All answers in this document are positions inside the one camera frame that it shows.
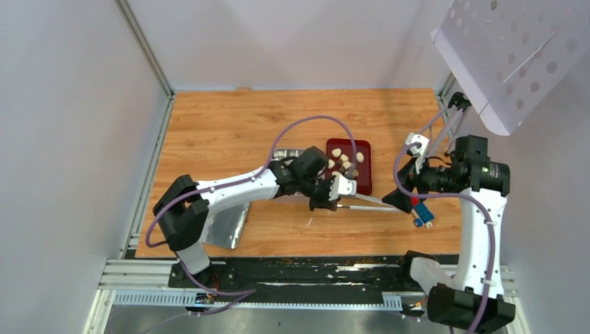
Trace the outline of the silver tin lid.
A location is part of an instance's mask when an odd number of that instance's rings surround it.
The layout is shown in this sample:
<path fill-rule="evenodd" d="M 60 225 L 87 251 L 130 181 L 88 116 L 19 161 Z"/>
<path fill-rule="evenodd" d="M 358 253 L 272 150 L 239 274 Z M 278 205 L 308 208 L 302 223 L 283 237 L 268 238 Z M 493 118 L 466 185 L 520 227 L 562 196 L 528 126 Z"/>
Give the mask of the silver tin lid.
<path fill-rule="evenodd" d="M 205 221 L 199 242 L 226 249 L 235 249 L 246 224 L 249 209 L 250 203 L 247 202 L 209 215 Z"/>

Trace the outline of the small tripod stand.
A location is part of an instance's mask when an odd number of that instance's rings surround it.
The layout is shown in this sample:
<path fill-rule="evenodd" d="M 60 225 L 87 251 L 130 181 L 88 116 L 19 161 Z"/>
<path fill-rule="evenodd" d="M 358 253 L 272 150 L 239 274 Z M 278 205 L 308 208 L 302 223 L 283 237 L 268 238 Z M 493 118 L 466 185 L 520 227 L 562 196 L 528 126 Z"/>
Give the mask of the small tripod stand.
<path fill-rule="evenodd" d="M 448 101 L 446 107 L 442 108 L 435 114 L 427 124 L 425 124 L 420 130 L 419 134 L 423 134 L 426 130 L 431 131 L 433 124 L 441 118 L 443 115 L 450 113 L 447 117 L 445 124 L 439 131 L 438 135 L 434 140 L 429 141 L 428 150 L 426 155 L 432 157 L 437 154 L 438 148 L 445 142 L 446 138 L 449 138 L 448 143 L 452 142 L 454 137 L 453 129 L 456 129 L 461 122 L 464 113 L 472 106 L 471 101 L 461 91 L 456 91 Z"/>

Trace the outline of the red rectangular tray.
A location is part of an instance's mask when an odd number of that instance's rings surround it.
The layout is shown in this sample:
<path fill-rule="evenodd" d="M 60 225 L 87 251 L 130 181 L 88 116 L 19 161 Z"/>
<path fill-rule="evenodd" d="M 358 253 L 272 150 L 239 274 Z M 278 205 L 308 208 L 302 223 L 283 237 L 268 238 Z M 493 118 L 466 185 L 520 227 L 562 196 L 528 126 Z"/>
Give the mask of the red rectangular tray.
<path fill-rule="evenodd" d="M 372 195 L 373 182 L 372 182 L 372 149 L 368 141 L 355 140 L 357 152 L 361 152 L 365 156 L 365 160 L 362 163 L 356 162 L 355 172 L 353 178 L 357 182 L 357 192 L 363 195 Z M 341 174 L 345 174 L 341 168 L 341 163 L 338 161 L 340 157 L 333 157 L 331 151 L 335 148 L 340 148 L 342 154 L 345 154 L 350 161 L 356 154 L 353 154 L 352 144 L 347 138 L 330 138 L 326 141 L 326 155 L 329 159 L 335 162 L 335 166 L 332 169 L 327 168 L 324 172 L 324 177 L 330 177 L 334 171 L 338 171 Z"/>

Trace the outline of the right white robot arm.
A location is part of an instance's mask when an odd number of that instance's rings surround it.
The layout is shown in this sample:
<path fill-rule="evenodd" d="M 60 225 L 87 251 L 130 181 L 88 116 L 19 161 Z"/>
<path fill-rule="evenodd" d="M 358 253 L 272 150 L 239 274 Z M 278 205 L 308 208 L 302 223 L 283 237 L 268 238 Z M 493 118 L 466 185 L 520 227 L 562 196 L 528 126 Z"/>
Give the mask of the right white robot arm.
<path fill-rule="evenodd" d="M 461 205 L 461 248 L 454 275 L 430 255 L 408 251 L 397 280 L 406 290 L 426 292 L 428 320 L 466 333 L 493 333 L 511 323 L 514 304 L 505 301 L 500 275 L 500 237 L 508 202 L 511 171 L 488 156 L 488 139 L 457 138 L 448 166 L 431 167 L 428 138 L 410 133 L 401 150 L 410 160 L 394 161 L 397 188 L 382 201 L 410 213 L 412 201 L 458 198 Z"/>

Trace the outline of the silver compartment tin box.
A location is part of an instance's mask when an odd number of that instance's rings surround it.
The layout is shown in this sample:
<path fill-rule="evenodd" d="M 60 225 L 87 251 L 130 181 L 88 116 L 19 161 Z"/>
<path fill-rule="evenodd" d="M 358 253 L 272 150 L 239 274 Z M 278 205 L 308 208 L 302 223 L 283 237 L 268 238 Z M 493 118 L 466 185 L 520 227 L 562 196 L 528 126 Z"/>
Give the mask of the silver compartment tin box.
<path fill-rule="evenodd" d="M 305 149 L 295 149 L 295 148 L 276 148 L 273 150 L 272 153 L 272 161 L 280 161 L 281 159 L 285 158 L 297 158 L 301 156 L 305 152 Z"/>

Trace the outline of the white perforated metal panel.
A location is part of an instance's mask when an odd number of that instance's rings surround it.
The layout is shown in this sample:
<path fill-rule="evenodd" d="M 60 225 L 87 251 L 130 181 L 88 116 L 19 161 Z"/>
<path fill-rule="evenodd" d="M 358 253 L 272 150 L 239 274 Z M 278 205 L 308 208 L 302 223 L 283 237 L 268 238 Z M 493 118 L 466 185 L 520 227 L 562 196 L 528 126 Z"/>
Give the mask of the white perforated metal panel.
<path fill-rule="evenodd" d="M 589 2 L 453 1 L 434 45 L 488 131 L 511 135 L 589 50 Z"/>

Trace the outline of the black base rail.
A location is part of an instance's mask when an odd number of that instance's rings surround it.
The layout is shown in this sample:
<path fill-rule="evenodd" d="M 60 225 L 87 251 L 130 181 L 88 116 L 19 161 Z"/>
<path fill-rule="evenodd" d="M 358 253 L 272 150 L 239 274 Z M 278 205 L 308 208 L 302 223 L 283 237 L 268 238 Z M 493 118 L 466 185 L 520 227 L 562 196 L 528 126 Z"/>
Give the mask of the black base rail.
<path fill-rule="evenodd" d="M 254 290 L 250 303 L 376 305 L 383 293 L 427 293 L 405 273 L 400 255 L 215 257 L 196 280 L 222 292 Z"/>

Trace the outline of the red blue toy car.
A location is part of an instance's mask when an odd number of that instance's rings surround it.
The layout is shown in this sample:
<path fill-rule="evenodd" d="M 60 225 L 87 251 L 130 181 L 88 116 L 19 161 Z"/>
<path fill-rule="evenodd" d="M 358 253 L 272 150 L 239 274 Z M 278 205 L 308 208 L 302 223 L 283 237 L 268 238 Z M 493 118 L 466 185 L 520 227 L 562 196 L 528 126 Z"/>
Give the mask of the red blue toy car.
<path fill-rule="evenodd" d="M 414 225 L 417 228 L 432 228 L 434 215 L 427 206 L 419 198 L 414 197 L 410 198 L 410 203 L 412 205 L 412 210 L 410 212 L 415 217 L 413 221 Z"/>

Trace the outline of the metal tongs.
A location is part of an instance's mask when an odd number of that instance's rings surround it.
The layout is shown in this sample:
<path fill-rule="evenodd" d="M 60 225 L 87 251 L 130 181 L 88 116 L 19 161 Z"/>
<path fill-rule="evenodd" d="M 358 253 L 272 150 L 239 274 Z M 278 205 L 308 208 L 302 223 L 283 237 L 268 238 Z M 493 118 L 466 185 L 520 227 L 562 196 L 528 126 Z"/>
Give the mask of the metal tongs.
<path fill-rule="evenodd" d="M 354 197 L 355 199 L 363 200 L 365 202 L 371 203 L 371 205 L 359 205 L 359 204 L 337 204 L 338 209 L 350 209 L 350 210 L 357 210 L 357 211 L 368 211 L 368 212 L 394 212 L 398 213 L 401 212 L 400 209 L 392 205 L 388 205 L 384 203 L 381 199 L 375 198 L 373 196 L 366 196 L 363 194 L 357 193 Z"/>

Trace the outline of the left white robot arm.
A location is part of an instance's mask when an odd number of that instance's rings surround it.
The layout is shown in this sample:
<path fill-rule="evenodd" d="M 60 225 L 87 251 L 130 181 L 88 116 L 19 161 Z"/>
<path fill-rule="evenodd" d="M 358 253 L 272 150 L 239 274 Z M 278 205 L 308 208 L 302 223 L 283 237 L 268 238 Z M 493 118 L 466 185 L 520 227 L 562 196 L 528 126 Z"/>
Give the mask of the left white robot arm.
<path fill-rule="evenodd" d="M 298 157 L 270 160 L 243 175 L 215 181 L 178 177 L 153 207 L 154 220 L 164 234 L 164 244 L 174 252 L 196 287 L 212 281 L 213 269 L 201 242 L 207 226 L 219 212 L 258 200 L 297 193 L 309 199 L 309 208 L 335 211 L 345 191 L 354 190 L 343 175 L 320 176 L 328 157 L 316 146 Z"/>

